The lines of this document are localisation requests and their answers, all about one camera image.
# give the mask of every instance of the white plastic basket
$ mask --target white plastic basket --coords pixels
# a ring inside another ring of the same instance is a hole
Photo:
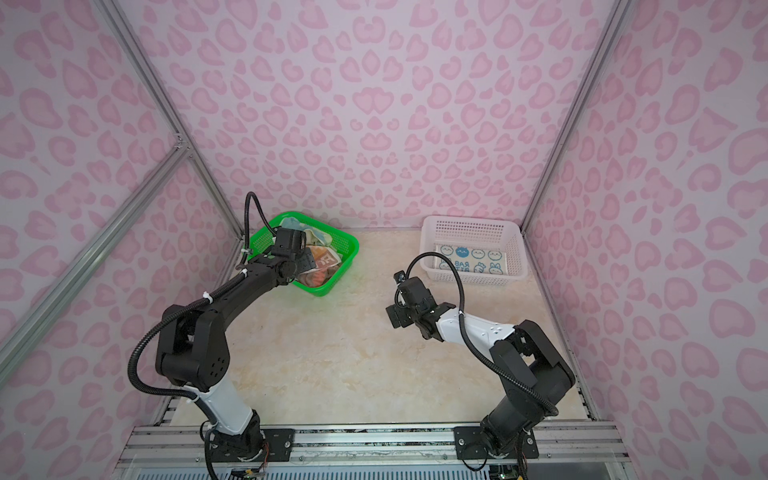
[[[508,275],[459,272],[463,283],[507,285],[528,276],[523,236],[516,223],[485,218],[440,217],[424,219],[420,252],[434,252],[437,245],[467,246],[506,253]],[[451,270],[440,270],[439,258],[424,257],[422,268],[432,280],[455,282]]]

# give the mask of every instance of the wall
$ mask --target wall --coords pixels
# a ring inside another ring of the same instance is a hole
[[[519,220],[613,2],[122,2],[236,211]]]
[[[0,344],[173,141],[88,0],[0,6]]]
[[[531,235],[641,478],[768,477],[766,17],[641,2]]]
[[[133,427],[146,424],[160,401],[131,387],[127,358],[166,307],[214,287],[233,240],[182,164],[0,392],[0,477],[111,473]],[[139,373],[157,384],[155,344]]]

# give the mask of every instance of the pink heart pattern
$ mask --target pink heart pattern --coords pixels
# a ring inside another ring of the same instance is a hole
[[[268,214],[297,209],[344,227],[417,226],[430,214],[523,218],[611,7],[226,3],[123,6],[190,129],[207,125],[196,140],[233,209],[254,190]],[[171,37],[190,47],[163,48]],[[412,155],[426,162],[408,171]],[[469,186],[435,201],[456,179]]]
[[[68,234],[58,230],[61,215],[51,217],[32,218],[37,237]],[[146,248],[149,233],[162,247]],[[167,306],[214,287],[233,242],[200,178],[182,164],[0,391],[0,477],[109,476],[127,438],[121,432],[146,423],[158,402],[128,386],[127,356]],[[164,260],[176,249],[183,258]],[[161,267],[162,291],[148,290]],[[0,328],[10,314],[2,312]],[[142,378],[166,385],[150,357],[139,365]]]
[[[529,237],[639,478],[768,475],[767,12],[638,2]]]
[[[0,308],[15,323],[173,140],[89,2],[3,14]]]

